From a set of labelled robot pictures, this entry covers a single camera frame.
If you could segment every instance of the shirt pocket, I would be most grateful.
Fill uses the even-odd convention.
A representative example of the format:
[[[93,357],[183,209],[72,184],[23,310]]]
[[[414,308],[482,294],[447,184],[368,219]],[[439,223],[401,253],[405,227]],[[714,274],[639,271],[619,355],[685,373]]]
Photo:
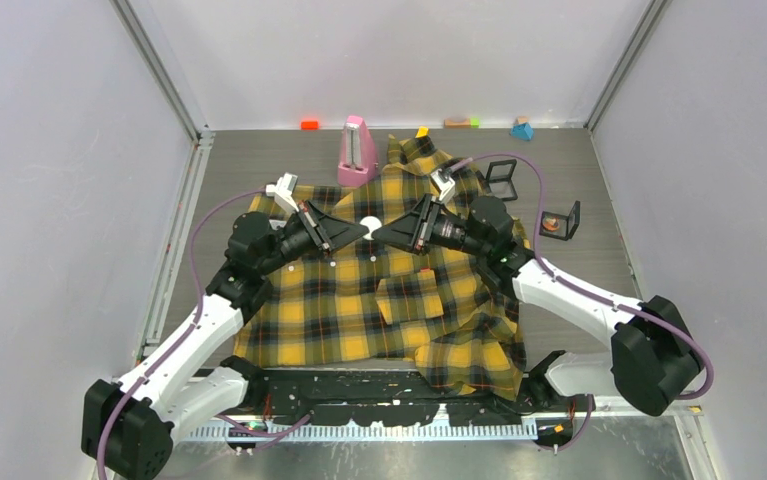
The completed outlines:
[[[443,314],[436,272],[430,269],[380,280],[374,299],[389,325]]]

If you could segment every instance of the wire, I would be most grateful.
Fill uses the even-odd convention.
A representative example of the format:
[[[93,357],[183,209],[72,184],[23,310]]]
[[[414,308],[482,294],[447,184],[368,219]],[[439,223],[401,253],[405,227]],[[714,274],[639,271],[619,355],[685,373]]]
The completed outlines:
[[[257,445],[256,448],[254,448],[254,451],[261,452],[265,450],[266,448],[273,447],[277,442],[288,437],[292,432],[306,425],[306,423],[309,422],[310,418],[311,417],[309,415],[304,415],[303,417],[301,417],[300,420],[297,421],[297,423],[295,423],[291,427],[283,430],[282,432],[278,432],[277,435],[274,437],[274,439],[271,440],[270,442],[267,442],[265,445]]]
[[[238,431],[240,431],[242,433],[246,433],[246,434],[248,434],[248,435],[250,435],[252,437],[282,438],[282,437],[285,437],[286,435],[294,432],[295,430],[299,429],[304,423],[306,423],[307,420],[309,420],[309,415],[304,417],[304,418],[306,418],[306,420],[304,420],[304,418],[301,419],[301,420],[304,420],[303,422],[301,420],[298,420],[297,423],[295,423],[294,425],[292,425],[288,429],[283,430],[282,432],[260,432],[259,430],[252,430],[252,429],[242,425],[241,423],[233,420],[232,418],[228,417],[227,415],[216,415],[215,418],[217,418],[219,420],[224,420],[225,422],[227,422],[230,425],[232,425],[233,428],[235,428],[236,430],[238,430]]]
[[[112,413],[109,415],[109,418],[106,420],[106,423],[103,425],[103,431],[100,433],[100,440],[97,444],[97,478],[98,480],[108,480],[106,476],[106,446],[109,443],[109,435],[112,433],[112,427],[115,425],[115,422],[118,420],[118,416],[121,414],[121,410],[124,409],[124,406],[127,404],[127,402],[130,400],[130,398],[133,397],[133,395],[136,393],[136,390],[139,389],[142,385],[147,383],[147,381],[150,379],[150,376],[153,375],[153,372],[156,371],[157,368],[159,368],[160,365],[162,365],[165,360],[168,359],[168,357],[171,356],[178,348],[180,348],[180,345],[183,344],[183,342],[186,341],[187,338],[189,338],[189,335],[192,334],[192,332],[197,328],[198,322],[200,322],[200,317],[203,315],[203,295],[204,290],[203,286],[200,283],[200,277],[197,274],[197,268],[195,267],[195,253],[194,253],[194,244],[195,239],[197,238],[198,233],[200,232],[200,229],[203,228],[203,225],[206,223],[207,220],[209,220],[213,215],[218,213],[219,210],[223,209],[227,205],[230,205],[233,202],[236,202],[237,200],[241,200],[243,198],[250,197],[252,195],[256,195],[257,193],[263,193],[265,189],[259,188],[256,190],[251,190],[249,192],[240,193],[236,196],[230,197],[227,200],[224,200],[223,202],[216,205],[212,210],[207,212],[206,215],[203,216],[203,218],[198,222],[197,225],[195,225],[195,228],[192,230],[191,235],[189,235],[189,241],[188,245],[186,245],[187,254],[189,257],[189,269],[192,273],[192,278],[194,279],[195,283],[195,292],[197,292],[197,308],[195,309],[195,316],[192,319],[192,323],[189,324],[188,328],[183,332],[180,337],[177,338],[177,340],[171,344],[170,347],[168,347],[165,352],[159,356],[158,359],[155,361],[152,361],[152,365],[150,365],[144,372],[144,375],[138,378],[135,383],[133,383],[133,386],[130,387],[129,390],[127,390],[126,393],[124,393],[124,396],[121,397],[121,400],[118,401],[118,403],[115,405],[115,408],[112,409]]]
[[[574,414],[577,413],[577,400],[572,398],[569,405],[569,421],[574,422]]]
[[[583,423],[580,425],[580,428],[577,430],[577,432],[571,437],[571,440],[569,440],[565,445],[561,447],[557,447],[557,452],[562,452],[563,450],[571,447],[572,445],[577,442],[578,439],[580,439],[581,436],[583,436],[583,432],[586,431],[586,428],[589,426],[589,420],[592,418],[592,410],[595,409],[595,397],[588,393],[586,394],[586,416],[583,417]],[[554,451],[551,447],[546,447],[544,445],[536,444],[537,447],[541,448],[542,450],[550,450]]]
[[[471,163],[473,161],[474,161],[474,159],[471,158],[471,157],[464,158],[464,159],[460,160],[459,162],[451,165],[451,173],[456,172],[457,170],[465,167],[466,165],[468,165],[469,163]]]
[[[539,234],[538,234],[539,224],[541,223],[542,212],[544,211],[544,205],[545,205],[545,181],[542,178],[542,171],[539,169],[538,166],[536,166],[536,164],[531,162],[527,157],[524,157],[514,152],[487,153],[485,155],[479,155],[474,157],[474,160],[477,161],[477,160],[483,160],[483,159],[492,158],[492,157],[512,157],[512,158],[515,158],[516,160],[519,160],[520,162],[524,162],[528,167],[530,167],[531,170],[533,170],[533,173],[536,174],[536,178],[539,180],[539,202],[536,207],[536,221],[534,222],[535,225],[533,227],[532,244],[533,244],[533,255],[536,258],[536,262],[539,263],[540,267],[542,267],[542,270],[544,270],[545,273],[547,273],[553,280],[559,282],[561,285],[565,286],[566,288],[569,288],[572,291],[580,295],[583,295],[586,298],[595,300],[596,302],[604,304],[610,308],[614,308],[616,310],[621,310],[622,312],[629,313],[631,315],[642,317],[645,320],[648,320],[649,322],[657,325],[658,327],[663,328],[664,330],[668,331],[669,333],[671,333],[672,335],[676,336],[677,338],[682,340],[684,343],[689,345],[689,348],[695,351],[695,353],[701,359],[701,369],[707,370],[707,375],[704,378],[704,384],[701,385],[701,387],[698,390],[694,392],[682,393],[678,395],[677,398],[679,400],[692,400],[707,393],[710,390],[710,387],[713,386],[713,380],[715,378],[713,363],[710,360],[710,356],[707,354],[706,351],[704,351],[701,345],[699,345],[698,342],[696,342],[686,332],[666,322],[665,320],[658,318],[654,315],[651,315],[648,312],[643,312],[642,310],[638,308],[634,308],[628,305],[614,304],[613,301],[610,300],[609,298],[603,297],[595,292],[591,292],[563,278],[561,275],[558,275],[556,271],[551,269],[548,266],[548,264],[545,263],[545,259],[542,257],[542,253],[539,249]]]
[[[270,393],[265,397],[265,408],[262,409],[262,419],[266,421],[271,419],[271,394]]]

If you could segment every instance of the orange block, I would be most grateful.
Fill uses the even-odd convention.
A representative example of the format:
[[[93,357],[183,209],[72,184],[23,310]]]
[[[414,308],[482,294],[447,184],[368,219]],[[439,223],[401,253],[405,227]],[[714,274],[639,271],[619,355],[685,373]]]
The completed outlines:
[[[446,118],[445,128],[471,128],[471,119],[465,117]]]
[[[314,118],[301,120],[301,130],[318,130],[318,120]]]

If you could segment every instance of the pink block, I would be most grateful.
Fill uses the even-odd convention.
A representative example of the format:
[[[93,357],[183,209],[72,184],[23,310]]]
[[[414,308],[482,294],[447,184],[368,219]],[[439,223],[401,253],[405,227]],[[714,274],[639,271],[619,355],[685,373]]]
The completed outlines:
[[[343,187],[365,185],[377,176],[377,148],[362,117],[351,115],[345,121],[336,173]]]

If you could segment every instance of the white wall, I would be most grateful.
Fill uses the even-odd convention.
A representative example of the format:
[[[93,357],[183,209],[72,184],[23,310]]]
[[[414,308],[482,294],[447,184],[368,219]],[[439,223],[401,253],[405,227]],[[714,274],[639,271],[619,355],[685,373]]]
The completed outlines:
[[[109,2],[0,2],[0,479],[86,478],[190,150]]]
[[[579,126],[649,2],[146,1],[212,129]]]
[[[767,478],[767,2],[674,1],[595,139],[644,289],[717,368],[725,478]]]

